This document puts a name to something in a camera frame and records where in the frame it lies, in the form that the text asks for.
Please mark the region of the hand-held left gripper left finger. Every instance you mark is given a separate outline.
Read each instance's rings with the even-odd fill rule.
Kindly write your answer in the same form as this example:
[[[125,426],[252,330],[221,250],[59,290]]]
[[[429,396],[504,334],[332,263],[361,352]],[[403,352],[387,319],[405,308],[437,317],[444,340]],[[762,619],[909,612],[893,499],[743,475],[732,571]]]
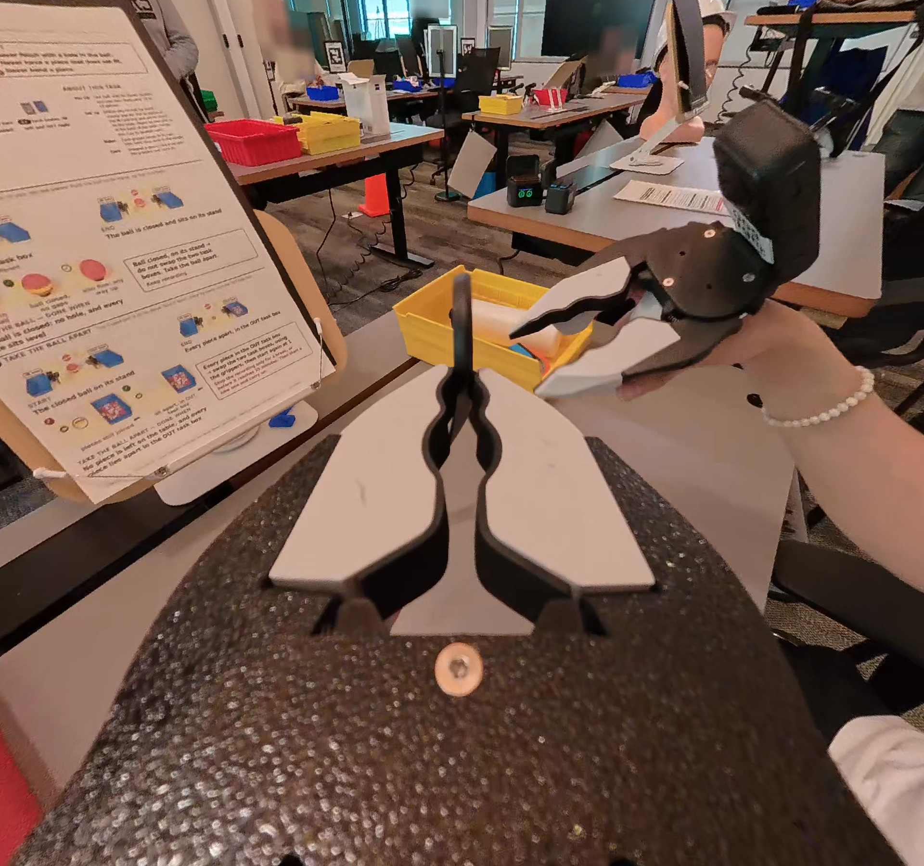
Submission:
[[[447,373],[422,373],[340,433],[271,567],[279,587],[366,599],[389,618],[444,575],[448,518],[425,435],[445,416]]]

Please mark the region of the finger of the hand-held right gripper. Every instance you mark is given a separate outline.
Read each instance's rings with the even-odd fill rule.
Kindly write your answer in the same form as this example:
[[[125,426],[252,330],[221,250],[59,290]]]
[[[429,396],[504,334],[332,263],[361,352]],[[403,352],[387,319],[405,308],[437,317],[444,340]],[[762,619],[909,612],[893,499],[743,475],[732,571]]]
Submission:
[[[640,317],[640,295],[634,280],[639,263],[624,257],[580,271],[550,288],[516,321],[509,338],[519,340],[554,327],[575,335],[599,320],[624,326]]]
[[[552,370],[534,389],[539,398],[570,398],[620,387],[627,371],[680,341],[674,327],[651,318],[631,320],[613,339]]]

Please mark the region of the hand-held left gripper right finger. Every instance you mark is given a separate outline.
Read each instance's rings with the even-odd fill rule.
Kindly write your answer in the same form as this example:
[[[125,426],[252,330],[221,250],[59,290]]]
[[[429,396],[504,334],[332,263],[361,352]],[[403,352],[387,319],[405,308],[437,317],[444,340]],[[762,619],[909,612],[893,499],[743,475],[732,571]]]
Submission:
[[[475,562],[484,589],[539,621],[589,597],[646,593],[653,571],[584,434],[498,373],[474,380]]]

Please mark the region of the white cylinder with black cap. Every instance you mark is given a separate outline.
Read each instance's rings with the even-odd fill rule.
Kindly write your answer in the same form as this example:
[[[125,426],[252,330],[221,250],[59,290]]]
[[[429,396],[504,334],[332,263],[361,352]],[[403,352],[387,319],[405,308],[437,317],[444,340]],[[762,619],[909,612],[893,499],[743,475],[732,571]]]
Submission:
[[[525,334],[519,338],[511,338],[511,331],[516,328],[522,314],[522,311],[513,307],[501,306],[480,299],[472,300],[471,328],[473,339],[489,342],[507,349],[515,346],[522,347],[519,343],[526,340],[546,348],[554,345],[557,353],[564,337],[555,327],[548,327],[539,332]]]

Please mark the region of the yellow plastic bin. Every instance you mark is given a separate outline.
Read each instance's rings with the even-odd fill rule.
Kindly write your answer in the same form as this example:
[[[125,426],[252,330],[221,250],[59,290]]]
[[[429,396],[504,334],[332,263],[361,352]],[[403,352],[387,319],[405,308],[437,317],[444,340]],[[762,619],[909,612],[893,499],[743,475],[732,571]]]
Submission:
[[[359,119],[329,113],[301,114],[292,123],[307,156],[321,156],[360,147],[362,124]]]
[[[470,277],[472,300],[480,299],[513,307],[523,313],[548,292],[546,288],[523,280],[480,269],[469,271],[457,266],[394,307],[399,329],[411,357],[432,365],[453,364],[451,312],[454,282],[461,275]],[[591,336],[591,327],[572,336],[563,335],[563,343],[556,353],[551,370],[576,360],[588,347]],[[474,339],[473,352],[475,368],[489,368],[528,391],[534,390],[548,374],[543,375],[539,362],[520,346],[507,349]]]

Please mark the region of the person's right forearm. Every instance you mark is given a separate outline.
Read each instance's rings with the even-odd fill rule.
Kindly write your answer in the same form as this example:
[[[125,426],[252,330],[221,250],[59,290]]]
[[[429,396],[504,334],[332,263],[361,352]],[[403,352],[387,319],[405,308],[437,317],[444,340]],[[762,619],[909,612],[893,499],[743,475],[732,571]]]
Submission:
[[[826,515],[887,572],[923,589],[923,438],[866,383],[829,420],[787,428],[785,444]]]

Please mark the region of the person's right hand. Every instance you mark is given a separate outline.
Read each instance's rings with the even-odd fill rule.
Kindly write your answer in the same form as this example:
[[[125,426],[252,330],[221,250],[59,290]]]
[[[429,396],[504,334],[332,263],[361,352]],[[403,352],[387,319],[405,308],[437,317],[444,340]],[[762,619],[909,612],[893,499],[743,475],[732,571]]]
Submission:
[[[801,312],[768,300],[742,323],[694,368],[740,367],[761,399],[769,425],[819,425],[871,398],[872,372],[850,364]]]

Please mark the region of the grey desk with wooden edge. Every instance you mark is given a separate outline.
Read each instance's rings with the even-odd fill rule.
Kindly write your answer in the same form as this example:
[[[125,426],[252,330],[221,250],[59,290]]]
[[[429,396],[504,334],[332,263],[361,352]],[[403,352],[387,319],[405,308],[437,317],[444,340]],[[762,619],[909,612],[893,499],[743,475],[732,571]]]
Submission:
[[[563,216],[541,206],[513,207],[504,189],[468,203],[474,222],[561,244],[566,251],[542,251],[572,267],[618,240],[688,221],[718,220],[714,213],[678,210],[616,198],[630,179],[685,188],[718,189],[713,139],[671,144],[667,156],[682,163],[670,175],[618,171],[616,177],[580,194]],[[861,318],[882,295],[884,164],[878,153],[847,151],[822,170],[820,251],[795,281],[779,288],[775,300],[833,316]]]

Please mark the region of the paper sheet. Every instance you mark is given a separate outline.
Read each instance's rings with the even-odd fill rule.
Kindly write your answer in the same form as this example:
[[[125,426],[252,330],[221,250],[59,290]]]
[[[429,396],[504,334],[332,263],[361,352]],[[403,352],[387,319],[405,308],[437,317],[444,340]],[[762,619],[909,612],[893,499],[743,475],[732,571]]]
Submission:
[[[729,206],[718,190],[631,179],[614,199],[713,217],[731,217]]]

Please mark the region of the black clock with green display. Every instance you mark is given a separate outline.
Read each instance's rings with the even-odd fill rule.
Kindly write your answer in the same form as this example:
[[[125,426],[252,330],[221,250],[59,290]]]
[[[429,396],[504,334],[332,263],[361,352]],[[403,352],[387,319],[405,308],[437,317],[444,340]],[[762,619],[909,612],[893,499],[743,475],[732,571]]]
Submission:
[[[505,200],[511,208],[542,206],[544,202],[543,164],[537,154],[517,154],[506,158]]]

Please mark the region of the white stand base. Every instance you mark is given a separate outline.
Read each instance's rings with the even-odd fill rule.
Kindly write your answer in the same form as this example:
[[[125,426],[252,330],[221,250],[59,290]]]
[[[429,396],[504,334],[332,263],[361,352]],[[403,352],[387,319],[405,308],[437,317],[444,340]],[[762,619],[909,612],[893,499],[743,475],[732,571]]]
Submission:
[[[292,407],[296,414],[292,428],[271,429],[268,427],[270,419],[261,422],[156,483],[154,490],[160,500],[171,507],[185,506],[230,481],[283,444],[294,441],[317,423],[318,412],[306,401]]]

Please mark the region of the orange traffic cone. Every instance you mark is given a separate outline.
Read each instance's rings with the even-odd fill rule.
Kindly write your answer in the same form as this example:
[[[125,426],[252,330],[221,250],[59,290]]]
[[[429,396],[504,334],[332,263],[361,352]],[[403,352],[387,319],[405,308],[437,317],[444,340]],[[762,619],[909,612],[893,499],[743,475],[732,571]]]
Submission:
[[[368,218],[384,218],[391,222],[391,196],[388,174],[381,173],[364,179],[364,197],[358,212]]]

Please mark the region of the black television screen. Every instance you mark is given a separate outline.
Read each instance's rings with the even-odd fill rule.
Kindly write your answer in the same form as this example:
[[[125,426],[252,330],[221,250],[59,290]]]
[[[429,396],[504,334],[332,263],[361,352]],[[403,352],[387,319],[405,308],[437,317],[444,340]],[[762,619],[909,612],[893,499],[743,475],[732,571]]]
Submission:
[[[545,0],[540,53],[570,57],[604,45],[635,47],[641,58],[655,0]]]

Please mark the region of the black office chair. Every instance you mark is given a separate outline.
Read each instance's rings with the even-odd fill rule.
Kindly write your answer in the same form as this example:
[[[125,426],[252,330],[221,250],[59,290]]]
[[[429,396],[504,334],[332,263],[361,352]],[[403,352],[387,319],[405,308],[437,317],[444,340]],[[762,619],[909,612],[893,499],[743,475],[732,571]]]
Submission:
[[[796,540],[780,542],[771,582],[862,636],[845,651],[778,636],[827,742],[852,722],[922,706],[921,592],[871,560]]]

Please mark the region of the instruction sheet board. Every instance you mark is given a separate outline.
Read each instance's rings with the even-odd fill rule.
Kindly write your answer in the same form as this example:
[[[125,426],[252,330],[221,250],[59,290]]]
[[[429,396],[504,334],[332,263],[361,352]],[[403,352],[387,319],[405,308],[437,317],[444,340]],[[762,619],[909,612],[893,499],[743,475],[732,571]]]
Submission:
[[[2,0],[2,441],[101,505],[346,364],[122,0]]]

